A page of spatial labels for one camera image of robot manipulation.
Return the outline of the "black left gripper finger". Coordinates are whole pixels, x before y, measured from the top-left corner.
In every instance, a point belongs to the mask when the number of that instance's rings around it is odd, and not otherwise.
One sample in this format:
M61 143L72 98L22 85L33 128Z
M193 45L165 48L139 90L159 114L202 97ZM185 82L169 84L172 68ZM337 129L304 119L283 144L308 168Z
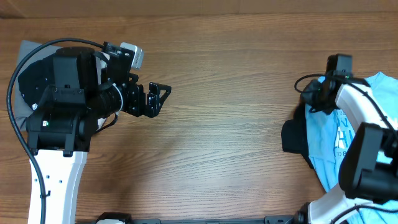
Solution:
M164 104L165 95L155 95L153 93L149 93L147 95L147 104L144 108L144 115L149 118L156 117Z
M171 92L171 86L150 82L148 102L150 105L154 105L155 103L157 103L158 105L162 105L171 94Z

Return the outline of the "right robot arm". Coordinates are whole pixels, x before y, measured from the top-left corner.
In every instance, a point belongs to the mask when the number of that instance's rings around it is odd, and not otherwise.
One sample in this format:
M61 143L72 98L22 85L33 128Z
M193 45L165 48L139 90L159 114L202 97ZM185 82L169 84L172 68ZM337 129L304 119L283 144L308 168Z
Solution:
M339 166L338 182L305 204L292 223L342 223L365 212L397 215L397 125L387 117L363 79L312 80L301 92L311 111L343 110L354 136Z

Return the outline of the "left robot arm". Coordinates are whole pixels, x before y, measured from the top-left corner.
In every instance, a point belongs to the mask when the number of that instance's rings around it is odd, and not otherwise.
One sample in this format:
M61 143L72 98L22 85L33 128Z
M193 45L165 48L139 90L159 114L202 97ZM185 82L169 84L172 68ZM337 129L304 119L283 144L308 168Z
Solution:
M64 47L30 64L20 75L21 92L33 112L26 119L33 155L32 191L45 207L30 209L29 223L73 223L80 179L100 120L120 112L157 116L171 87L150 83L145 92L135 71L142 50L106 44L100 51Z

